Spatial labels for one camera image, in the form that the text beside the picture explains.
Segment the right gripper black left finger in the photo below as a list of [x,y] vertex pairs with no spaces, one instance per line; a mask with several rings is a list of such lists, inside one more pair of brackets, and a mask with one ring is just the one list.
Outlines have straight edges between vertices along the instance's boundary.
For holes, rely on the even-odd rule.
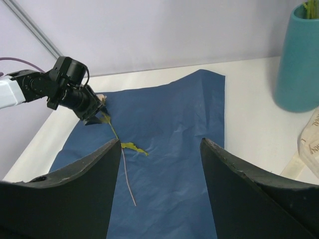
[[120,160],[121,144],[113,139],[29,182],[1,182],[1,238],[106,238]]

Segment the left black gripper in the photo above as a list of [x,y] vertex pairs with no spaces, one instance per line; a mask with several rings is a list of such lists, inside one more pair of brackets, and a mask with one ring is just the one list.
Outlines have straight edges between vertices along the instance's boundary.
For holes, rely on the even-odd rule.
[[48,72],[49,78],[57,84],[57,90],[47,98],[47,107],[56,110],[58,106],[72,110],[85,124],[101,124],[97,115],[107,113],[105,103],[88,85],[82,84],[88,67],[70,57],[61,56]]

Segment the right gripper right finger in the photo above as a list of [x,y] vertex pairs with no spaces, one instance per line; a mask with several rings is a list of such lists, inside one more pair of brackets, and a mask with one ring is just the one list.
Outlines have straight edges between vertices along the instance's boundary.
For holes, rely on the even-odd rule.
[[200,153],[218,238],[318,238],[318,185],[268,172],[208,138]]

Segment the blue wrapping paper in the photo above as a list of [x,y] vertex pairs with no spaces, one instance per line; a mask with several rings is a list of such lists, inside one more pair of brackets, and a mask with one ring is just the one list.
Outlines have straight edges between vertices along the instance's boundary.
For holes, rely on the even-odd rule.
[[217,237],[200,142],[224,145],[225,77],[198,70],[167,85],[107,94],[111,124],[78,123],[51,171],[118,137],[121,158],[107,237]]

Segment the cream printed ribbon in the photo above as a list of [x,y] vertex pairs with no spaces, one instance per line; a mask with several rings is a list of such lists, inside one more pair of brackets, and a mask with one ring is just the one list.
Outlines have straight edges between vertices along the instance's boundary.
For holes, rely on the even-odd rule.
[[297,179],[307,167],[319,178],[319,108],[316,108],[298,139],[298,150],[281,172],[281,176]]

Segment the artificial flower bunch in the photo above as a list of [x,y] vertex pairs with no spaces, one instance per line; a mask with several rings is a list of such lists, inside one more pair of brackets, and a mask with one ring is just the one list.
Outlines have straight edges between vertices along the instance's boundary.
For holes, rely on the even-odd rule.
[[318,19],[319,18],[319,1],[307,0],[303,3],[305,9],[305,19]]

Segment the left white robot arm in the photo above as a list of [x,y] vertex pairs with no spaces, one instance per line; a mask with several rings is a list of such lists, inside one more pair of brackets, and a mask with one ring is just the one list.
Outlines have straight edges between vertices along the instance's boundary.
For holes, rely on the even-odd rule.
[[109,122],[106,96],[96,94],[84,77],[88,67],[70,57],[58,57],[52,69],[45,72],[34,66],[0,75],[0,107],[2,109],[47,98],[47,107],[59,106],[72,110],[85,124]]

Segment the teal conical vase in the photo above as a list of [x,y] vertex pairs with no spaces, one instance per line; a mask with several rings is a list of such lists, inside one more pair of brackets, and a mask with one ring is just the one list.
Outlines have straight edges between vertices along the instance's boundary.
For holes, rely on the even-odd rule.
[[307,19],[303,4],[290,15],[274,101],[280,108],[298,113],[319,105],[319,20]]

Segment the aluminium frame rails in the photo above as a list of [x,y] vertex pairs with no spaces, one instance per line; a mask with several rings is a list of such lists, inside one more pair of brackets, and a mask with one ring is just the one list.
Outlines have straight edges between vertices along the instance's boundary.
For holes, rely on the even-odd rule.
[[2,0],[2,2],[55,59],[63,55],[16,0]]

